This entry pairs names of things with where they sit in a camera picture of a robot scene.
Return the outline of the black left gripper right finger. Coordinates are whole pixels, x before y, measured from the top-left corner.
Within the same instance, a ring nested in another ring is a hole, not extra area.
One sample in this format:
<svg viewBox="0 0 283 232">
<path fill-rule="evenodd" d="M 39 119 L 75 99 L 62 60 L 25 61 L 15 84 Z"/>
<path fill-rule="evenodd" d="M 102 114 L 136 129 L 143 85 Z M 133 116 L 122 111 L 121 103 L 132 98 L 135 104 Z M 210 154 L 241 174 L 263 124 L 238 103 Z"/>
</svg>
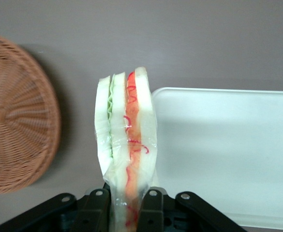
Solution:
<svg viewBox="0 0 283 232">
<path fill-rule="evenodd" d="M 151 188 L 143 198 L 139 232 L 244 232 L 240 225 L 195 193 L 171 198 L 163 188 Z"/>
</svg>

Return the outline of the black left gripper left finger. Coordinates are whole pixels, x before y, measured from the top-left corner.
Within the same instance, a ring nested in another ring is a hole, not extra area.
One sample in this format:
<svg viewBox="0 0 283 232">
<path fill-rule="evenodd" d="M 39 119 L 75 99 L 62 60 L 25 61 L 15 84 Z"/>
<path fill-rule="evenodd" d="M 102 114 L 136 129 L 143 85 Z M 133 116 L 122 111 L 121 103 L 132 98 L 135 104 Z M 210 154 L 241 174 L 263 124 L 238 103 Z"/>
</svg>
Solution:
<svg viewBox="0 0 283 232">
<path fill-rule="evenodd" d="M 106 188 L 79 200 L 61 193 L 0 224 L 0 232 L 107 232 L 110 204 Z"/>
</svg>

